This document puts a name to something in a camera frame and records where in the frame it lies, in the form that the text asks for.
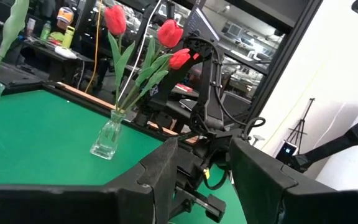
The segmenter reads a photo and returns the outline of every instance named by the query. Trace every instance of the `white wall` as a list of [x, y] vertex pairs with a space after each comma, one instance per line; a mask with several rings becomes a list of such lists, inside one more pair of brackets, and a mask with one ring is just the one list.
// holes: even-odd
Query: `white wall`
[[203, 7], [203, 13], [208, 18], [212, 26], [215, 28], [216, 32], [219, 32], [219, 34], [223, 35], [222, 28], [227, 22], [227, 19], [208, 7]]
[[[353, 0], [325, 0], [269, 98], [261, 116], [267, 122], [252, 130], [267, 139], [256, 146], [272, 155], [301, 118], [309, 98], [301, 153], [311, 150], [338, 114], [319, 145], [344, 134], [358, 115], [358, 14]], [[315, 178], [325, 161], [306, 173]]]
[[336, 190], [358, 189], [358, 146], [331, 156], [316, 180]]

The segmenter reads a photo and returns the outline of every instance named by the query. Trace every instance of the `green felt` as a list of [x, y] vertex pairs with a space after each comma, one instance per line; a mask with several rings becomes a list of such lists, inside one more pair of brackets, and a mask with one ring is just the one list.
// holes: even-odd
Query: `green felt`
[[[0, 99], [0, 184], [103, 185], [161, 145], [161, 141], [127, 126], [111, 161], [90, 154], [108, 118], [43, 90]], [[222, 175], [212, 169], [211, 184]], [[246, 223], [236, 193], [227, 181], [217, 191], [199, 191], [226, 201], [221, 223]], [[214, 223], [195, 205], [176, 224]]]

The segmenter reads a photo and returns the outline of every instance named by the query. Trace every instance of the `tulip flower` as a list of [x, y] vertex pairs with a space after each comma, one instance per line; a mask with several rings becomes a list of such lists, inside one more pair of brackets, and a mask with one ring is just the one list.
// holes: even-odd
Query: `tulip flower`
[[178, 26], [177, 22], [169, 19], [162, 24], [162, 27], [158, 30], [157, 37], [164, 47], [173, 48], [179, 43], [182, 34], [183, 29]]
[[127, 27], [125, 12], [122, 6], [115, 5], [104, 12], [107, 28], [113, 35], [122, 35]]
[[169, 67], [174, 70], [181, 68], [191, 57], [189, 51], [189, 49], [181, 49], [174, 53], [169, 60]]

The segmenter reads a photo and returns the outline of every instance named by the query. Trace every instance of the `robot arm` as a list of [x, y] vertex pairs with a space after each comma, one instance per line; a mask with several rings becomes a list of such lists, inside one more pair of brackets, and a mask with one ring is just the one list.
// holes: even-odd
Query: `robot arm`
[[304, 173], [313, 163], [352, 146], [358, 146], [358, 123], [349, 129], [343, 136], [327, 142], [310, 152], [293, 156], [286, 162], [286, 164], [292, 169]]

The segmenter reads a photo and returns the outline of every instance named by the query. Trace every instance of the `tulip leaf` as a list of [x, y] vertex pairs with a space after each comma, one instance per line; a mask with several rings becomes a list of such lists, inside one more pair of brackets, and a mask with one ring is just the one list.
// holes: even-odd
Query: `tulip leaf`
[[114, 65], [115, 73], [116, 73], [116, 86], [117, 88], [121, 84], [121, 79], [124, 74], [125, 66], [127, 65], [127, 62], [129, 60], [129, 57], [132, 54], [132, 51], [135, 48], [135, 42], [133, 42], [127, 49], [125, 49], [125, 52], [122, 54], [121, 58], [117, 61], [117, 63]]
[[146, 58], [144, 59], [142, 70], [149, 68], [155, 53], [155, 40], [154, 37], [149, 40], [149, 47], [147, 48]]
[[109, 32], [108, 34], [110, 46], [111, 46], [111, 52], [112, 52], [112, 60], [114, 62], [114, 66], [117, 64], [118, 60], [121, 58], [121, 53], [118, 49], [117, 40], [111, 35]]
[[169, 67], [169, 59], [167, 59], [164, 62], [164, 64], [161, 65], [161, 67], [157, 70], [157, 72], [167, 70], [168, 67]]
[[159, 84], [160, 81], [164, 78], [165, 75], [168, 74], [168, 71], [159, 71], [155, 73], [149, 80], [149, 82], [144, 86], [140, 96], [145, 95], [154, 85]]
[[155, 73], [157, 69], [161, 71], [161, 68], [163, 68], [164, 65], [167, 65], [168, 59], [170, 57], [172, 57], [172, 54], [165, 54], [163, 56], [160, 56], [155, 62], [153, 62], [153, 64], [149, 68], [146, 68], [145, 70], [141, 71], [135, 81], [135, 85], [140, 86], [144, 82], [144, 80], [148, 79], [151, 75], [153, 75], [153, 73]]

